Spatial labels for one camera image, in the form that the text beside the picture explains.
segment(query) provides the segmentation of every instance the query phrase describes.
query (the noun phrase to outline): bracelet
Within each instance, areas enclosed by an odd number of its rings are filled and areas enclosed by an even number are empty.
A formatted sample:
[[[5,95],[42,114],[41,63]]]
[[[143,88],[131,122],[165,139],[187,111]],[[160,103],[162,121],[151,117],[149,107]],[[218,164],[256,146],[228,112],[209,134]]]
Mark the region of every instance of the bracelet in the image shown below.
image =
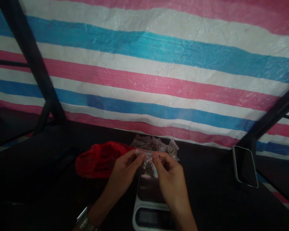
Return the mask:
[[[89,222],[88,219],[88,207],[86,207],[82,213],[77,217],[77,225],[79,226],[81,231],[98,231],[100,230],[98,227],[95,227]]]

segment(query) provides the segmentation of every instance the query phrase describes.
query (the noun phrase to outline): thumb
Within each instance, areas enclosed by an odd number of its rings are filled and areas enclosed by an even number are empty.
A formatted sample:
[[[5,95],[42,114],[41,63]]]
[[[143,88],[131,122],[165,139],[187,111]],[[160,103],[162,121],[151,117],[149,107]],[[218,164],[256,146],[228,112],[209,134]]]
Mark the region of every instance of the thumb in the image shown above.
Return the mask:
[[[143,160],[145,158],[145,154],[142,153],[141,155],[137,156],[137,158],[134,160],[134,162],[129,166],[131,171],[135,174],[139,166],[142,164]]]
[[[162,165],[161,160],[159,159],[159,157],[156,154],[152,155],[152,159],[153,159],[153,163],[155,165],[155,168],[157,170],[158,176],[161,176],[163,174],[163,172],[165,171],[165,168]]]

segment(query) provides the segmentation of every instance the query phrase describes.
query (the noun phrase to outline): plastic tarp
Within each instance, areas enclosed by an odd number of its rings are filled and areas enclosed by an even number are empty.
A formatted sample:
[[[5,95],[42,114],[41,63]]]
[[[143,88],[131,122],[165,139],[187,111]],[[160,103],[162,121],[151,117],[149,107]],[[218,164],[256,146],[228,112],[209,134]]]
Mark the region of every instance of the plastic tarp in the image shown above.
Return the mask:
[[[70,120],[230,149],[289,89],[289,0],[20,3]],[[25,62],[1,12],[0,59]],[[0,66],[0,107],[43,104]],[[289,120],[257,149],[289,155]]]

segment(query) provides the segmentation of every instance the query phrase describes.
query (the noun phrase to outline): digital scale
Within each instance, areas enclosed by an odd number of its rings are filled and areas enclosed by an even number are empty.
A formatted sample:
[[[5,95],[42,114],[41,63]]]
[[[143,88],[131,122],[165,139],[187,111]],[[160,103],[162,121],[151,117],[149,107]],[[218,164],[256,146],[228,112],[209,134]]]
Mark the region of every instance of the digital scale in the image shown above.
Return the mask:
[[[176,230],[171,212],[163,199],[158,178],[141,175],[133,212],[136,231]]]

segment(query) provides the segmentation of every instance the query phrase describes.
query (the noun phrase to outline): scale display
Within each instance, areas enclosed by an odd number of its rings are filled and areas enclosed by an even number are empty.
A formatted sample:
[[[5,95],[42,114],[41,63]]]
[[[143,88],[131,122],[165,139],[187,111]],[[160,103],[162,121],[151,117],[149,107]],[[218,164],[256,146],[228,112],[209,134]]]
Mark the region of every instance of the scale display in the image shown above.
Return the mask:
[[[140,208],[136,213],[136,223],[140,227],[176,230],[170,211]]]

